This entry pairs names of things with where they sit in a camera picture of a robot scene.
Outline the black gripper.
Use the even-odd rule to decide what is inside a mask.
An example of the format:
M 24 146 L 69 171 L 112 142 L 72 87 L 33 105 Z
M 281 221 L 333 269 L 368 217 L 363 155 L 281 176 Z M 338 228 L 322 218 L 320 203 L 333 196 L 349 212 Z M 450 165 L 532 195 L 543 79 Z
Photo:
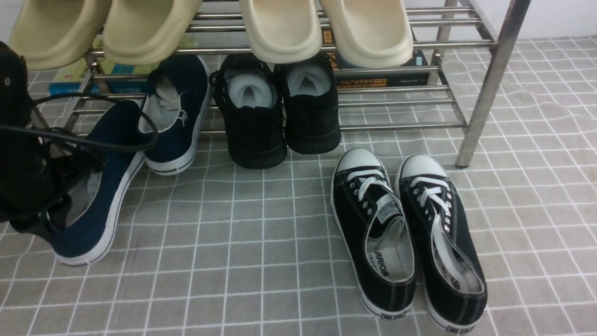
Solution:
M 1 221 L 19 234 L 53 243 L 45 212 L 68 202 L 68 190 L 85 174 L 100 172 L 106 157 L 86 140 L 59 128 L 37 128 L 24 57 L 1 44 Z

